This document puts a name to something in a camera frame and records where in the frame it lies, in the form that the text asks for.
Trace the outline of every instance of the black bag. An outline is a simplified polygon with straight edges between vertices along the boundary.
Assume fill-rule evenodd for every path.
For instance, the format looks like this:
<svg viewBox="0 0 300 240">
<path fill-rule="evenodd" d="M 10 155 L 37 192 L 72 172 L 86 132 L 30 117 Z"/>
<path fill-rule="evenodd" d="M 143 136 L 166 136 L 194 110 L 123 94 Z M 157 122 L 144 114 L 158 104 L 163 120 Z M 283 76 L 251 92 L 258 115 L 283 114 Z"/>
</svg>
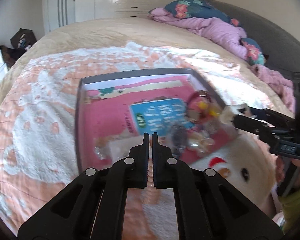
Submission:
<svg viewBox="0 0 300 240">
<path fill-rule="evenodd" d="M 37 42 L 37 39 L 33 31 L 20 29 L 10 41 L 15 49 L 29 49 L 29 46 L 32 47 Z"/>
</svg>

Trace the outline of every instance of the green sleeve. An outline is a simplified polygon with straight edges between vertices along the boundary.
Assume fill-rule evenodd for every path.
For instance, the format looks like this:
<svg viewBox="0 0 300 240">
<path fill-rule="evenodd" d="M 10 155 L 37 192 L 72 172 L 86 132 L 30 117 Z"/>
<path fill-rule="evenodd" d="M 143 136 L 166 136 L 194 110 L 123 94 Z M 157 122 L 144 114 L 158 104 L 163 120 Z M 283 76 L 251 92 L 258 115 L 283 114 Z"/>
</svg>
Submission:
<svg viewBox="0 0 300 240">
<path fill-rule="evenodd" d="M 286 220 L 283 226 L 283 232 L 286 233 L 300 216 L 300 189 L 286 197 L 279 197 L 279 201 Z"/>
</svg>

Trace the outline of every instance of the gray headboard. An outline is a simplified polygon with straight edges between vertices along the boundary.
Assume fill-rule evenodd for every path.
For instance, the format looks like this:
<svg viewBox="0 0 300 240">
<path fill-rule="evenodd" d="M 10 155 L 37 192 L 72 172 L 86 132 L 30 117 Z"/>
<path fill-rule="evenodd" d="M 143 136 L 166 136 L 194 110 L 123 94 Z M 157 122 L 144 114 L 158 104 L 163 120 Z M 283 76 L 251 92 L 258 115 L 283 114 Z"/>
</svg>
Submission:
<svg viewBox="0 0 300 240">
<path fill-rule="evenodd" d="M 288 79 L 291 79 L 291 72 L 300 71 L 300 42 L 291 34 L 248 10 L 215 0 L 206 1 L 240 21 L 248 37 L 260 45 L 263 54 L 269 55 L 268 68 L 278 70 Z"/>
</svg>

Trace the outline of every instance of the pink comforter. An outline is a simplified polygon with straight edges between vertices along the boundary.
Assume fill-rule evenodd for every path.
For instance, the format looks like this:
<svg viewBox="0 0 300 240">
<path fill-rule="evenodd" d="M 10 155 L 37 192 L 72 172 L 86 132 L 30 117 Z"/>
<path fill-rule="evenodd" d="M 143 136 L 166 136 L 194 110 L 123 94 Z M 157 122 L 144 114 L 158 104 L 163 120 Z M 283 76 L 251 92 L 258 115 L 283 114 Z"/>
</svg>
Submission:
<svg viewBox="0 0 300 240">
<path fill-rule="evenodd" d="M 151 12 L 154 21 L 166 23 L 179 28 L 186 29 L 201 37 L 207 38 L 222 46 L 227 51 L 247 59 L 247 49 L 240 45 L 240 39 L 246 38 L 247 34 L 241 27 L 234 27 L 219 18 L 187 18 L 178 19 L 164 8 L 156 8 Z"/>
<path fill-rule="evenodd" d="M 270 70 L 266 66 L 256 64 L 249 68 L 261 81 L 271 87 L 284 105 L 294 113 L 296 99 L 293 96 L 293 82 L 284 78 L 278 71 Z"/>
</svg>

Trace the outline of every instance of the floral pillow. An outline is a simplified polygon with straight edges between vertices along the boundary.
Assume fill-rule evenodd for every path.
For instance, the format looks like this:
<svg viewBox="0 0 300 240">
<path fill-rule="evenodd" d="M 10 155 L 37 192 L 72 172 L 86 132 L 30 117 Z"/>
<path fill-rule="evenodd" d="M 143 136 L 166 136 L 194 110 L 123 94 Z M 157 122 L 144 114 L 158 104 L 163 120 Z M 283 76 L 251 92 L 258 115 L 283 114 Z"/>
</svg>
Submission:
<svg viewBox="0 0 300 240">
<path fill-rule="evenodd" d="M 215 17 L 235 27 L 240 26 L 237 19 L 231 19 L 227 14 L 216 9 L 205 0 L 177 0 L 167 4 L 164 9 L 179 19 L 191 17 L 209 19 Z"/>
<path fill-rule="evenodd" d="M 255 64 L 264 65 L 266 63 L 266 59 L 263 56 L 261 48 L 255 40 L 242 38 L 241 43 L 245 48 L 247 48 L 247 61 L 251 66 Z"/>
</svg>

